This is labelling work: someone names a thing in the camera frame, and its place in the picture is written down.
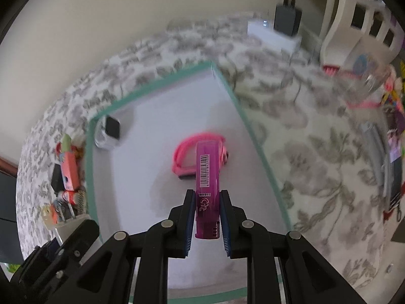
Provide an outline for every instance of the green object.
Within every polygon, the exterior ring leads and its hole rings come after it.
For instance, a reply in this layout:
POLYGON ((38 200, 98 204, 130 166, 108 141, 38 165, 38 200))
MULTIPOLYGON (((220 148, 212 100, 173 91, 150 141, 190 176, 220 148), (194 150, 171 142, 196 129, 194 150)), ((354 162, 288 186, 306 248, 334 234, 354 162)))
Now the green object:
POLYGON ((69 152, 72 150, 72 139, 68 134, 64 134, 62 140, 60 141, 60 151, 62 153, 69 152))
POLYGON ((15 271, 18 270, 18 268, 20 267, 19 264, 6 264, 7 266, 7 271, 9 271, 10 273, 15 273, 15 271))
MULTIPOLYGON (((141 87, 139 90, 136 90, 132 93, 130 93, 128 96, 124 97, 123 99, 114 102, 110 106, 108 106, 105 110, 102 110, 98 115, 96 115, 92 120, 89 122, 89 128, 87 131, 87 138, 86 138, 86 184, 87 184, 87 199, 88 199, 88 211, 89 215, 91 218, 96 221, 98 224, 98 216, 97 216, 97 208, 96 208, 96 199, 94 197, 94 182, 93 182, 93 147, 94 147, 94 131, 96 128, 97 121, 102 117, 106 116, 109 114, 112 114, 112 112, 122 108, 129 102, 132 102, 138 98, 141 98, 143 96, 146 96, 154 91, 157 91, 165 86, 171 85, 177 81, 187 79, 188 77, 194 75, 197 72, 206 70, 206 69, 212 69, 216 76, 218 76, 221 80, 221 82, 224 84, 224 87, 226 88, 226 91, 228 92, 232 102, 234 103, 236 109, 238 110, 238 113, 240 115, 240 118, 244 122, 244 125, 246 129, 249 132, 250 138, 256 148, 256 151, 260 157, 260 160, 262 161, 262 165, 266 171, 266 175, 270 181, 271 187, 274 191, 274 195, 276 197, 276 200, 278 202, 281 216, 286 224, 286 227, 289 231, 291 231, 292 228, 292 223, 290 220, 290 217, 288 216, 286 206, 284 205, 280 189, 276 183, 276 179, 274 177, 273 171, 270 168, 269 163, 267 162, 267 159, 265 157, 265 154, 262 150, 261 145, 258 143, 254 131, 252 127, 250 126, 250 123, 248 121, 248 118, 244 111, 242 110, 242 107, 240 106, 240 103, 236 96, 234 95, 231 87, 229 84, 226 82, 224 77, 222 76, 222 73, 220 70, 218 70, 218 67, 212 63, 212 62, 204 62, 201 63, 197 66, 183 69, 175 74, 171 74, 167 76, 166 78, 162 80, 157 80, 154 81, 148 85, 145 85, 141 87)), ((240 288, 232 291, 227 291, 223 293, 217 293, 213 295, 205 295, 205 296, 199 296, 199 297, 189 297, 189 298, 172 298, 168 299, 169 304, 213 304, 213 303, 219 303, 222 301, 230 301, 232 299, 237 299, 241 298, 247 295, 247 288, 240 288)))

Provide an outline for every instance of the purple lighter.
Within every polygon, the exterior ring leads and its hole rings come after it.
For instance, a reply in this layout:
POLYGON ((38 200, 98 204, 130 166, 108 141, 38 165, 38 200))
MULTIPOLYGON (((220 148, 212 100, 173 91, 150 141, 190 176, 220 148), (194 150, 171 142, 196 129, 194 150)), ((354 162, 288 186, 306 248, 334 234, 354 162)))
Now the purple lighter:
POLYGON ((197 143, 196 221, 198 239, 219 238, 219 144, 197 143))

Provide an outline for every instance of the pink band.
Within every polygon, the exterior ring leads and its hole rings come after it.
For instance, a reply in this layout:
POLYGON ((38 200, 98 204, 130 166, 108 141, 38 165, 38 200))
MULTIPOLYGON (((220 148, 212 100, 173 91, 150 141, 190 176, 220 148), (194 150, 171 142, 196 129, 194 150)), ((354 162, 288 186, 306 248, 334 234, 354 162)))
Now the pink band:
POLYGON ((353 109, 353 108, 378 108, 381 106, 380 103, 376 102, 371 102, 371 101, 365 101, 361 102, 360 104, 350 104, 346 102, 348 108, 353 109))
POLYGON ((224 145, 225 137, 212 133, 202 132, 184 139, 177 146, 173 154, 172 171, 179 177, 193 176, 196 174, 196 166, 182 167, 184 158, 187 152, 200 141, 218 141, 219 142, 219 167, 221 168, 228 159, 228 151, 224 145))

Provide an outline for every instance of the tray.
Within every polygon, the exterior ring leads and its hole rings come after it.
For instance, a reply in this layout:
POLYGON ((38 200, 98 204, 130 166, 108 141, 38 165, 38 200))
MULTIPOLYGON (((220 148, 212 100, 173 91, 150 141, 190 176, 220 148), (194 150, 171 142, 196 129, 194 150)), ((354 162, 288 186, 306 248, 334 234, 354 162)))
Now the tray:
MULTIPOLYGON (((269 231, 288 231, 279 189, 248 120, 220 71, 206 62, 141 87, 90 121, 89 214, 100 225, 102 240, 119 230, 146 231, 183 203, 195 180, 180 180, 172 173, 172 155, 182 139, 203 131, 226 138, 230 155, 219 183, 229 191, 232 204, 269 231), (119 146, 111 151, 94 144, 95 125, 106 114, 121 124, 119 146)), ((239 298, 246 295, 246 284, 246 261, 228 259, 222 237, 193 236, 186 259, 169 259, 171 303, 239 298)))

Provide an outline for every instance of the black box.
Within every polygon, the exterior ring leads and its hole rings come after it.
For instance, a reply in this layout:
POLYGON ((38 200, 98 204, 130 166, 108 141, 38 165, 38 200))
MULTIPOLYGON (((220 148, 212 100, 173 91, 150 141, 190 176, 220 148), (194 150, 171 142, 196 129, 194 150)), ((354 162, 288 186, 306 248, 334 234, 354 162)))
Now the black box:
POLYGON ((274 30, 288 36, 295 36, 301 23, 302 10, 278 4, 274 18, 274 30))
POLYGON ((60 164, 55 163, 55 166, 53 167, 51 186, 56 193, 65 190, 60 164))

